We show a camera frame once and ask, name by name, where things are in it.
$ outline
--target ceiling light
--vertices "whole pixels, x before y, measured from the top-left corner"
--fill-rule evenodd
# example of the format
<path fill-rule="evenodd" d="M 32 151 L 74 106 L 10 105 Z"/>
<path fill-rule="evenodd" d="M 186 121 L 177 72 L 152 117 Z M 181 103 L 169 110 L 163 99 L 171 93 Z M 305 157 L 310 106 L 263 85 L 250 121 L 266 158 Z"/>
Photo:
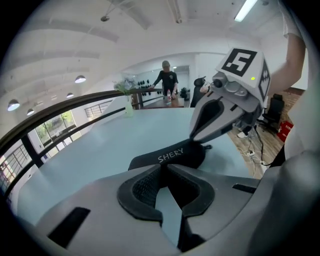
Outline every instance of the ceiling light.
<path fill-rule="evenodd" d="M 69 92 L 69 93 L 66 95 L 67 98 L 71 98 L 71 97 L 73 97 L 73 96 L 74 96 L 74 94 L 73 94 L 72 92 Z"/>
<path fill-rule="evenodd" d="M 39 107 L 39 106 L 41 106 L 41 105 L 43 105 L 43 104 L 44 104 L 44 101 L 41 100 L 41 101 L 38 101 L 35 106 L 36 106 L 36 107 Z"/>
<path fill-rule="evenodd" d="M 86 81 L 87 79 L 83 76 L 83 75 L 78 75 L 75 79 L 75 83 L 76 84 L 80 84 L 80 83 L 83 83 L 84 81 Z"/>
<path fill-rule="evenodd" d="M 19 106 L 19 102 L 16 99 L 12 99 L 8 104 L 8 111 L 16 110 L 17 108 L 19 108 Z"/>
<path fill-rule="evenodd" d="M 236 22 L 242 22 L 243 19 L 246 17 L 246 15 L 248 14 L 248 12 L 251 10 L 252 7 L 254 7 L 255 3 L 258 0 L 246 0 L 244 5 L 242 6 L 242 8 L 240 9 L 240 11 L 238 12 L 238 14 L 236 15 L 236 17 L 234 18 L 234 20 Z"/>
<path fill-rule="evenodd" d="M 26 115 L 27 115 L 27 116 L 30 116 L 30 115 L 32 115 L 34 112 L 35 112 L 35 111 L 34 111 L 32 108 L 30 108 L 30 109 L 28 110 L 28 112 L 26 113 Z"/>

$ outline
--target ceiling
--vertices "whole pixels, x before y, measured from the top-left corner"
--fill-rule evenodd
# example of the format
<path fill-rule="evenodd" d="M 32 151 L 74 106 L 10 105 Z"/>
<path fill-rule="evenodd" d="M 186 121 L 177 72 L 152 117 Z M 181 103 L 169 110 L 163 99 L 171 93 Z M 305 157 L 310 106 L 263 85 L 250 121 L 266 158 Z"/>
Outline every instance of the ceiling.
<path fill-rule="evenodd" d="M 21 104 L 44 96 L 75 95 L 101 80 L 101 65 L 121 41 L 172 26 L 205 26 L 261 38 L 282 26 L 277 1 L 258 0 L 243 22 L 234 22 L 242 0 L 48 0 L 17 34 L 0 71 L 0 97 Z M 173 8 L 181 14 L 176 23 Z M 110 20 L 102 22 L 109 8 Z M 85 83 L 75 84 L 84 75 Z"/>

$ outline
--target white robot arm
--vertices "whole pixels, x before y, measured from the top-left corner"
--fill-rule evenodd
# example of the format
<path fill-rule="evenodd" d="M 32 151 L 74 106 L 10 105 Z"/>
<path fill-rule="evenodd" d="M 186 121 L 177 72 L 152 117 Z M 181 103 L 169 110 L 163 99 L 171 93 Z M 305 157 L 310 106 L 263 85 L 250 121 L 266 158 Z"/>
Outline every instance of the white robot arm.
<path fill-rule="evenodd" d="M 197 103 L 190 123 L 190 137 L 200 143 L 230 131 L 239 119 L 254 125 L 271 81 L 261 51 L 232 48 L 216 70 L 210 91 Z"/>

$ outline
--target black handrail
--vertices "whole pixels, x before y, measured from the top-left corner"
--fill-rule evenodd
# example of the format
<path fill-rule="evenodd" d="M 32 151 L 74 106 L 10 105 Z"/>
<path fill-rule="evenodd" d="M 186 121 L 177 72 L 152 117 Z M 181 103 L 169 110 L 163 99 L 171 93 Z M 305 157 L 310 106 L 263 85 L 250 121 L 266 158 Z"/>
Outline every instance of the black handrail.
<path fill-rule="evenodd" d="M 162 89 L 133 89 L 130 94 L 141 94 L 144 92 L 161 92 Z M 48 121 L 55 116 L 62 114 L 68 110 L 75 109 L 88 103 L 97 102 L 105 99 L 110 99 L 124 94 L 117 90 L 102 91 L 83 96 L 71 98 L 55 105 L 49 106 L 34 115 L 23 120 L 13 129 L 11 129 L 5 136 L 0 139 L 0 156 L 3 156 L 18 140 L 25 134 L 28 134 L 33 129 Z"/>
<path fill-rule="evenodd" d="M 136 90 L 132 90 L 130 91 L 131 94 L 138 94 L 140 95 L 141 93 L 143 92 L 157 92 L 157 91 L 162 91 L 161 89 L 136 89 Z M 108 93 L 108 94 L 105 94 L 106 92 L 103 92 L 103 93 L 100 93 L 100 92 L 97 92 L 97 93 L 93 93 L 94 95 L 96 95 L 97 97 L 93 100 L 92 97 L 85 97 L 82 101 L 82 104 L 81 105 L 85 105 L 87 103 L 89 103 L 88 101 L 90 102 L 94 102 L 94 101 L 99 101 L 101 100 L 101 97 L 108 97 L 108 98 L 113 98 L 114 97 L 114 94 L 111 94 L 111 93 Z M 145 101 L 141 101 L 141 102 L 138 102 L 138 103 L 134 103 L 132 104 L 132 106 L 137 106 L 137 105 L 141 105 L 143 106 L 143 103 L 146 103 L 146 102 L 149 102 L 149 101 L 153 101 L 153 100 L 156 100 L 156 99 L 159 99 L 159 98 L 162 98 L 164 97 L 163 95 L 162 96 L 159 96 L 159 97 L 155 97 L 155 98 L 151 98 L 151 99 L 148 99 L 148 100 L 145 100 Z M 36 128 L 37 126 L 39 126 L 39 122 L 40 124 L 44 123 L 45 121 L 51 119 L 53 116 L 53 113 L 54 115 L 59 115 L 61 113 L 64 113 L 65 111 L 68 111 L 68 110 L 71 110 L 71 109 L 74 109 L 76 107 L 79 107 L 81 105 L 79 105 L 80 101 L 79 99 L 77 101 L 74 102 L 73 105 L 70 105 L 70 104 L 62 104 L 64 103 L 65 101 L 63 102 L 60 102 L 58 103 L 57 105 L 54 105 L 54 106 L 51 106 L 51 107 L 48 107 L 40 112 L 38 112 L 37 114 L 35 114 L 34 116 L 32 116 L 33 118 L 27 118 L 26 120 L 24 120 L 22 123 L 18 124 L 15 128 L 13 128 L 11 131 L 9 131 L 1 140 L 0 140 L 0 152 L 2 154 L 2 152 L 4 151 L 4 153 L 7 151 L 7 147 L 6 144 L 2 144 L 4 142 L 7 142 L 8 141 L 8 137 L 9 138 L 12 138 L 14 136 L 14 134 L 17 134 L 16 136 L 18 137 L 13 137 L 13 141 L 12 142 L 11 140 L 9 140 L 9 142 L 7 142 L 7 144 L 14 144 L 16 143 L 19 139 L 22 140 L 22 143 L 23 145 L 25 146 L 27 152 L 29 153 L 29 156 L 31 158 L 31 161 L 18 173 L 18 175 L 14 178 L 14 180 L 10 183 L 10 185 L 7 187 L 6 191 L 4 192 L 4 198 L 7 199 L 10 192 L 12 191 L 12 189 L 14 188 L 14 186 L 17 184 L 17 182 L 22 178 L 22 176 L 33 166 L 33 165 L 37 165 L 38 167 L 42 166 L 44 163 L 42 162 L 41 160 L 41 157 L 43 157 L 46 153 L 48 153 L 51 149 L 53 149 L 57 144 L 59 144 L 60 142 L 62 142 L 63 140 L 65 140 L 66 138 L 70 137 L 71 135 L 75 134 L 76 132 L 79 132 L 80 130 L 106 118 L 106 117 L 109 117 L 109 116 L 112 116 L 118 112 L 121 112 L 123 110 L 125 110 L 124 107 L 120 108 L 120 109 L 117 109 L 115 111 L 112 111 L 112 112 L 109 112 L 107 114 L 103 114 L 91 121 L 88 121 L 86 123 L 84 123 L 83 125 L 81 126 L 78 126 L 77 128 L 69 131 L 68 133 L 66 134 L 63 134 L 61 136 L 59 136 L 56 140 L 54 140 L 52 142 L 52 144 L 50 144 L 49 146 L 47 146 L 43 151 L 41 151 L 40 153 L 37 153 L 34 149 L 34 147 L 32 146 L 32 143 L 28 137 L 28 133 L 30 131 L 32 131 L 34 128 Z M 47 116 L 43 116 L 44 114 L 44 111 L 48 110 L 48 115 Z"/>

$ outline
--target light blue table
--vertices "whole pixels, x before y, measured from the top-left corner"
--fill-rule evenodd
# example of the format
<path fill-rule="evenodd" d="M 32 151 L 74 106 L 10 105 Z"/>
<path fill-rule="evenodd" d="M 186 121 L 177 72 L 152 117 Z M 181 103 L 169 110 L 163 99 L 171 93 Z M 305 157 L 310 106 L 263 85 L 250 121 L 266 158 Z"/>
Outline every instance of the light blue table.
<path fill-rule="evenodd" d="M 95 125 L 46 162 L 19 191 L 17 215 L 35 225 L 52 206 L 97 179 L 126 172 L 131 160 L 189 137 L 193 108 L 135 110 Z M 200 170 L 250 177 L 241 154 L 227 134 L 206 144 L 210 149 Z M 181 210 L 167 188 L 159 191 L 156 208 L 163 231 L 177 244 Z"/>

